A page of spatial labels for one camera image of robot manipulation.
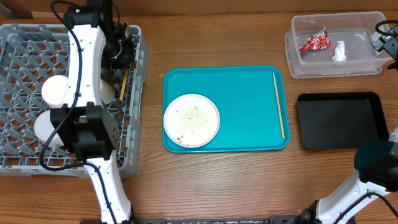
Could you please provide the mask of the wooden chopstick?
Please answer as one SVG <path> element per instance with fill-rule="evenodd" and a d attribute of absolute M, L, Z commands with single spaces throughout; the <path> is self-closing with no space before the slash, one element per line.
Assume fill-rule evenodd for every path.
<path fill-rule="evenodd" d="M 285 131 L 284 131 L 284 125 L 283 125 L 283 120 L 282 120 L 282 113 L 281 113 L 280 101 L 279 101 L 279 92 L 278 92 L 278 88 L 277 88 L 275 73 L 273 73 L 272 76 L 273 76 L 273 82 L 274 82 L 274 90 L 275 90 L 275 98 L 276 98 L 276 102 L 277 102 L 277 109 L 278 109 L 278 114 L 279 114 L 281 135 L 282 135 L 282 139 L 285 139 Z"/>
<path fill-rule="evenodd" d="M 129 76 L 129 70 L 125 69 L 123 83 L 122 83 L 121 92 L 120 92 L 120 96 L 119 96 L 120 102 L 123 102 L 123 99 L 124 99 L 124 94 L 125 94 L 125 91 L 126 91 L 128 76 Z"/>

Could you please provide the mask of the white cup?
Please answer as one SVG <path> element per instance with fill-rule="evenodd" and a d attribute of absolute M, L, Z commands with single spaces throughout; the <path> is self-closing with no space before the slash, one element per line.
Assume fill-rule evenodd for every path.
<path fill-rule="evenodd" d="M 100 96 L 104 104 L 108 105 L 115 99 L 115 90 L 112 85 L 104 80 L 100 80 Z"/>

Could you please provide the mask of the white tissue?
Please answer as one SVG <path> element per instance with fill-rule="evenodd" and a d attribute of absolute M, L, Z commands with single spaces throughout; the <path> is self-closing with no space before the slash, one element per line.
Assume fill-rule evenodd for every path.
<path fill-rule="evenodd" d="M 337 42 L 336 48 L 334 50 L 334 56 L 332 56 L 333 62 L 344 62 L 346 60 L 345 54 L 345 43 L 340 40 Z"/>

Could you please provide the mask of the red snack wrapper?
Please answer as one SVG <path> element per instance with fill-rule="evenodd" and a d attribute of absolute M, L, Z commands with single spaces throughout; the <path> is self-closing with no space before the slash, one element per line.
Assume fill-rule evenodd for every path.
<path fill-rule="evenodd" d="M 309 50 L 323 50 L 331 47 L 331 42 L 328 38 L 328 32 L 325 28 L 311 35 L 307 41 L 299 47 L 299 51 L 307 52 Z"/>

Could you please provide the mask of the small pink bowl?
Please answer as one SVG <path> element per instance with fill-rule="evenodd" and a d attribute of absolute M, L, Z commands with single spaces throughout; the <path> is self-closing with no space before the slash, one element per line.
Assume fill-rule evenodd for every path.
<path fill-rule="evenodd" d="M 41 95 L 50 108 L 61 108 L 68 85 L 68 77 L 54 75 L 48 78 L 41 89 Z"/>

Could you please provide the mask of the large white plate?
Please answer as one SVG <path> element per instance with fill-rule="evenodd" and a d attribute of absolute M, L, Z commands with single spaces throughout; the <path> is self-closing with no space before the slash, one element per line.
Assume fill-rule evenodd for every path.
<path fill-rule="evenodd" d="M 217 135 L 221 124 L 216 105 L 199 94 L 186 94 L 174 99 L 163 118 L 167 137 L 178 146 L 202 147 Z"/>

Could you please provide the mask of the grey bowl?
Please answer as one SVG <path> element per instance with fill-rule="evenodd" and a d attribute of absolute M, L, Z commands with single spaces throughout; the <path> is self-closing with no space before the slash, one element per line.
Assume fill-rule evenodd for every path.
<path fill-rule="evenodd" d="M 53 133 L 55 128 L 50 122 L 50 110 L 44 111 L 41 113 L 34 123 L 34 133 L 39 139 L 39 141 L 43 144 L 46 143 L 47 139 Z M 64 143 L 60 139 L 60 136 L 56 134 L 49 143 L 49 147 L 61 147 L 64 146 Z"/>

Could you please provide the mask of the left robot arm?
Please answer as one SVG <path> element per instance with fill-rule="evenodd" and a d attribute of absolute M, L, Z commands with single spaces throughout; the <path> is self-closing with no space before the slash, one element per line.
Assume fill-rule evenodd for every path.
<path fill-rule="evenodd" d="M 117 5 L 109 0 L 68 3 L 59 21 L 67 28 L 70 54 L 68 85 L 60 108 L 50 110 L 50 122 L 66 150 L 74 154 L 92 181 L 101 208 L 100 223 L 135 223 L 116 160 L 120 130 L 100 94 L 101 69 L 129 70 L 134 41 L 128 25 L 113 20 Z"/>

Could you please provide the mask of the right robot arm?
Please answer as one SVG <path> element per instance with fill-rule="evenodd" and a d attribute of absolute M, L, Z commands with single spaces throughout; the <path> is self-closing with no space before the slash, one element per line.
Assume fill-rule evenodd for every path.
<path fill-rule="evenodd" d="M 397 132 L 388 133 L 378 94 L 372 91 L 303 93 L 296 102 L 302 146 L 310 150 L 357 148 L 354 171 L 329 196 L 314 201 L 291 223 L 354 223 L 376 198 L 397 191 Z"/>

